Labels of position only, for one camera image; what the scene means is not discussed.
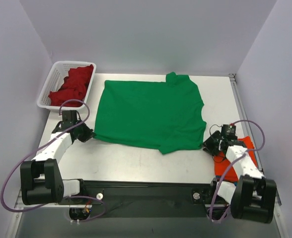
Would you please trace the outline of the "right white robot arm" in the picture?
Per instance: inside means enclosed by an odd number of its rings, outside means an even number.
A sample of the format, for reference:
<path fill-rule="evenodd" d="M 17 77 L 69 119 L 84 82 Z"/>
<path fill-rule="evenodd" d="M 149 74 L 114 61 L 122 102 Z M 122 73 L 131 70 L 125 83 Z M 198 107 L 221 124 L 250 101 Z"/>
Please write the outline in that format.
<path fill-rule="evenodd" d="M 207 190 L 210 207 L 207 217 L 219 224 L 231 215 L 235 219 L 269 224 L 272 222 L 277 185 L 267 179 L 254 164 L 249 149 L 236 136 L 236 123 L 224 124 L 204 141 L 203 149 L 211 156 L 223 153 L 229 165 Z"/>

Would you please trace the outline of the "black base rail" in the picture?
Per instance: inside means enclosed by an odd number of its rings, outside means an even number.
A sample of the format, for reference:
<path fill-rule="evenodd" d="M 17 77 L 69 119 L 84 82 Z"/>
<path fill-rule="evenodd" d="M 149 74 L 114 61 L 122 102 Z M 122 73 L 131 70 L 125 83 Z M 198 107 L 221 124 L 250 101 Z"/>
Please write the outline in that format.
<path fill-rule="evenodd" d="M 88 205 L 91 216 L 104 218 L 201 218 L 207 215 L 216 183 L 164 183 L 88 181 L 80 193 L 60 204 L 75 208 Z"/>

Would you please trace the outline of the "dark red t shirt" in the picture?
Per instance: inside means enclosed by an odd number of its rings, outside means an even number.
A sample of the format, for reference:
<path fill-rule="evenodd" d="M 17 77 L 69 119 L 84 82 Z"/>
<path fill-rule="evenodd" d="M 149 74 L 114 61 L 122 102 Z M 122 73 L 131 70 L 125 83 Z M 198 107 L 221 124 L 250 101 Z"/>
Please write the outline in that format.
<path fill-rule="evenodd" d="M 63 102 L 70 99 L 83 101 L 90 83 L 94 70 L 91 64 L 85 67 L 71 68 L 68 76 L 64 78 L 64 83 L 56 92 L 50 92 L 48 97 L 51 100 L 51 106 L 60 106 Z"/>

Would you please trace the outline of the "aluminium frame rail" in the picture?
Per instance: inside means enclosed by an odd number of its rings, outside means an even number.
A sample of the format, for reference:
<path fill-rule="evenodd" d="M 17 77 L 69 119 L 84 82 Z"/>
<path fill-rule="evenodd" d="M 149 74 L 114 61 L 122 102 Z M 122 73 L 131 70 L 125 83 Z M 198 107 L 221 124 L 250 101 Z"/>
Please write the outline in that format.
<path fill-rule="evenodd" d="M 228 76 L 229 76 L 230 81 L 231 81 L 232 90 L 233 90 L 236 105 L 237 105 L 237 108 L 239 111 L 239 117 L 240 117 L 240 119 L 247 120 L 248 118 L 247 118 L 247 115 L 246 115 L 246 112 L 245 112 L 245 109 L 244 109 L 244 106 L 243 106 L 243 103 L 242 103 L 242 100 L 241 100 L 241 97 L 240 97 L 240 94 L 238 91 L 237 82 L 235 79 L 235 74 L 230 73 Z M 251 140 L 252 140 L 254 146 L 256 147 L 256 142 L 254 140 L 252 130 L 251 130 L 251 124 L 248 122 L 243 122 L 242 128 L 243 128 L 244 134 L 251 137 Z M 258 152 L 255 152 L 254 154 L 256 156 L 258 168 L 263 172 L 264 170 L 263 170 L 263 166 L 262 166 L 262 162 L 260 160 L 259 154 L 258 154 Z"/>

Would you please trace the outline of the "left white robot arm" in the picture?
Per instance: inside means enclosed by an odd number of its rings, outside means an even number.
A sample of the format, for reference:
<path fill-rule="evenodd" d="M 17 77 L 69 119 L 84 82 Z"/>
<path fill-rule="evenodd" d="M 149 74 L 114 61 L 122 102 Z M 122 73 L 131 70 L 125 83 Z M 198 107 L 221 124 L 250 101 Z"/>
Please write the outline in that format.
<path fill-rule="evenodd" d="M 80 179 L 63 180 L 59 161 L 73 143 L 87 142 L 95 136 L 77 111 L 63 111 L 50 137 L 50 144 L 30 161 L 20 165 L 21 196 L 24 205 L 59 203 L 70 197 L 76 204 L 87 200 Z"/>

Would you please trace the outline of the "folded orange t shirt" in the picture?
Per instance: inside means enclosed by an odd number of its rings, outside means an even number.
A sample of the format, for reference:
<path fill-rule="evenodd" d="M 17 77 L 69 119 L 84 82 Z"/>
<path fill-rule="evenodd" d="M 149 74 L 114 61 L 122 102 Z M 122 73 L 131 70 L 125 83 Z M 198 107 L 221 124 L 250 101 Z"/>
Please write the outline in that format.
<path fill-rule="evenodd" d="M 251 161 L 253 162 L 253 164 L 255 165 L 255 167 L 257 168 L 257 160 L 255 158 L 255 154 L 254 154 L 254 144 L 250 138 L 250 136 L 246 136 L 244 138 L 239 138 L 239 139 L 234 139 L 234 140 L 224 140 L 221 145 L 220 148 L 222 149 L 221 152 L 219 152 L 216 156 L 213 156 L 214 159 L 214 172 L 215 172 L 215 176 L 217 178 L 221 178 L 221 176 L 223 175 L 225 169 L 229 166 L 230 161 L 227 159 L 226 155 L 226 151 L 228 149 L 229 146 L 233 146 L 233 145 L 240 145 L 245 147 L 246 149 L 251 149 L 251 151 L 248 152 Z"/>

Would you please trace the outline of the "green t shirt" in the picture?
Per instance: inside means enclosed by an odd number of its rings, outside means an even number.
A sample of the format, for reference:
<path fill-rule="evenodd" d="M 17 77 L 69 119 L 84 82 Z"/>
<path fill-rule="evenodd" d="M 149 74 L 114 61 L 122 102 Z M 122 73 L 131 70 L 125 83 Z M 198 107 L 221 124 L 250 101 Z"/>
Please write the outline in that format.
<path fill-rule="evenodd" d="M 95 138 L 161 154 L 199 150 L 207 123 L 199 87 L 172 72 L 164 82 L 106 80 L 95 120 Z"/>

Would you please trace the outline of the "white plastic basket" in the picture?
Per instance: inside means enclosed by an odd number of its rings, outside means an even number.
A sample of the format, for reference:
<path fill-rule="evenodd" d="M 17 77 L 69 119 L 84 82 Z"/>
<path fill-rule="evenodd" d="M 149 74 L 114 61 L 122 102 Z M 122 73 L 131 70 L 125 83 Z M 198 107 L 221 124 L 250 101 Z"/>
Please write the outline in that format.
<path fill-rule="evenodd" d="M 52 112 L 59 112 L 59 106 L 51 106 L 51 100 L 49 98 L 50 92 L 56 92 L 64 83 L 64 78 L 69 75 L 69 70 L 77 67 L 93 66 L 92 75 L 88 84 L 87 93 L 83 99 L 86 103 L 91 91 L 93 79 L 96 71 L 96 64 L 87 61 L 74 61 L 74 60 L 62 60 L 53 64 L 49 71 L 49 74 L 44 82 L 44 85 L 40 91 L 37 99 L 37 106 L 43 109 L 48 109 Z"/>

